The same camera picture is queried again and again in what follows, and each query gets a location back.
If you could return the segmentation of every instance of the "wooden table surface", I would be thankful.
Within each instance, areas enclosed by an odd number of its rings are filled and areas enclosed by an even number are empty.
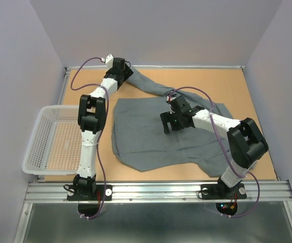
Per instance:
[[[74,88],[89,83],[101,83],[105,69],[83,69],[77,75]],[[139,71],[157,83],[178,88],[195,86],[205,90],[214,102],[224,103],[236,119],[250,117],[259,125],[259,121],[249,95],[247,85],[240,69],[139,69]],[[79,91],[70,89],[70,82],[76,73],[72,70],[67,84],[63,105],[77,105],[82,94],[91,93],[95,87],[86,87]],[[111,129],[113,109],[118,98],[148,98],[146,94],[130,84],[124,83],[111,95],[109,115],[100,140],[100,156],[108,181],[167,181],[167,180],[216,180],[210,178],[196,164],[188,163],[139,172],[123,165],[113,154],[111,146]],[[102,171],[96,162],[97,180],[103,180]],[[266,153],[255,166],[253,173],[258,179],[275,180],[273,164],[269,153]],[[70,181],[73,175],[45,176],[46,181]]]

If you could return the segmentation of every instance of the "white wall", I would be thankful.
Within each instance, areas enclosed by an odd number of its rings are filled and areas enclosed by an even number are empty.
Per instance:
[[[39,110],[54,104],[63,66],[28,0],[0,0],[0,243],[12,242],[28,177],[21,164]]]
[[[134,64],[244,65],[282,2],[30,1],[65,66],[108,53]]]
[[[277,174],[292,185],[292,0],[284,0],[245,68]]]

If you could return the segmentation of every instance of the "white mesh basket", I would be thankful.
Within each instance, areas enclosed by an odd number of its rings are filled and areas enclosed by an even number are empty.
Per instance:
[[[77,105],[52,105],[41,109],[22,164],[25,173],[76,173],[81,148],[77,117]]]

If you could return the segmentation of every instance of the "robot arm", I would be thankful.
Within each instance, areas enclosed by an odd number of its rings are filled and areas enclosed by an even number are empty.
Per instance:
[[[185,98],[178,95],[168,97],[167,103],[171,105],[171,110],[160,115],[165,134],[170,133],[168,123],[171,124],[172,131],[188,127],[214,131],[210,112],[203,107],[191,108]],[[229,166],[218,179],[215,188],[206,193],[206,199],[212,199],[212,196],[217,197],[217,195],[224,199],[234,193],[247,171],[268,151],[268,145],[254,120],[229,119],[217,114],[212,114],[212,117],[219,135],[229,142],[231,165],[241,176],[237,176]]]
[[[78,125],[82,137],[80,162],[73,184],[69,186],[71,193],[68,194],[68,200],[93,198],[96,192],[96,146],[106,122],[106,98],[117,91],[133,74],[123,58],[109,55],[105,59],[105,64],[109,70],[100,87],[80,97],[78,109]]]

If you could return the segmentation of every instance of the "glass panel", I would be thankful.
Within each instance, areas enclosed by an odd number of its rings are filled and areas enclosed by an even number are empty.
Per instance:
[[[240,203],[238,212],[252,203]],[[105,205],[99,218],[79,218],[77,204],[33,206],[26,242],[292,242],[283,202],[260,202],[228,219],[215,204]]]

